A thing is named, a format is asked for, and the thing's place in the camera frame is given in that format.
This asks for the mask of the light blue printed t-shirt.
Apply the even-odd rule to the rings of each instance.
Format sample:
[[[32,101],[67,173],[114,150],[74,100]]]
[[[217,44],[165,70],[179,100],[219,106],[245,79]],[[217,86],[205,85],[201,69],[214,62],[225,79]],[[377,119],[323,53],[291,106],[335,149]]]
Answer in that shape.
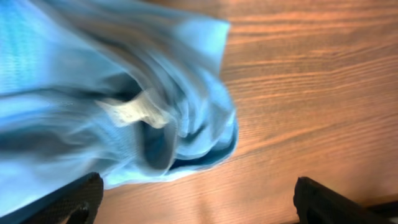
[[[2,1],[1,215],[91,172],[112,189],[232,155],[228,31],[142,1]]]

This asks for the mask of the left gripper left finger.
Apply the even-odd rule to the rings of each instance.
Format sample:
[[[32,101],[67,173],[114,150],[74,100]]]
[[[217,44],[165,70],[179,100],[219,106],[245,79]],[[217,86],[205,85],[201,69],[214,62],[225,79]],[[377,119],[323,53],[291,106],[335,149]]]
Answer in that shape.
[[[93,224],[103,195],[103,179],[92,172],[1,217],[1,224]]]

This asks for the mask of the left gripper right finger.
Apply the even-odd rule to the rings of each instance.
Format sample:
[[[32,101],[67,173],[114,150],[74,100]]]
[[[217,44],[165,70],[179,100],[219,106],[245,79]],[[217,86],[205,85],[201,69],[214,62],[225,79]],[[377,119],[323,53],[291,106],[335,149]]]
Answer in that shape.
[[[362,207],[324,185],[298,178],[294,205],[299,224],[395,224],[395,203]]]

